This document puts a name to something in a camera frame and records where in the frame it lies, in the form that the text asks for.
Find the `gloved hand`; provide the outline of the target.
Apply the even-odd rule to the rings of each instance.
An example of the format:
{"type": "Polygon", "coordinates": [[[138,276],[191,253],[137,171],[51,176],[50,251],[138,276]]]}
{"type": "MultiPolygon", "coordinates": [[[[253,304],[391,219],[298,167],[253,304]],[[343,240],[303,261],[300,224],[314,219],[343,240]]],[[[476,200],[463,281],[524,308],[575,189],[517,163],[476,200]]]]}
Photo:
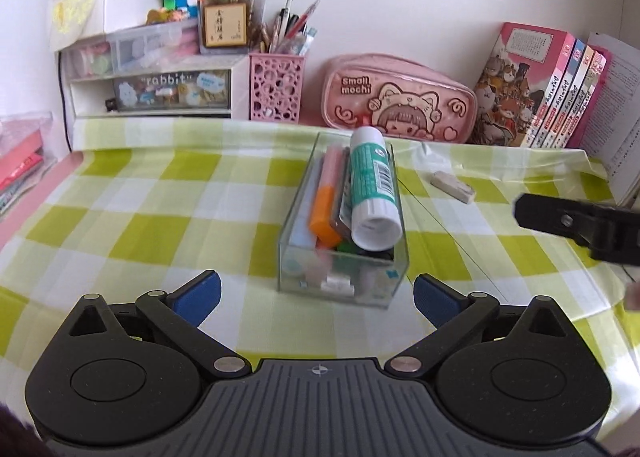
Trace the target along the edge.
{"type": "Polygon", "coordinates": [[[628,311],[640,311],[640,283],[631,281],[626,284],[625,289],[625,309],[628,311]]]}

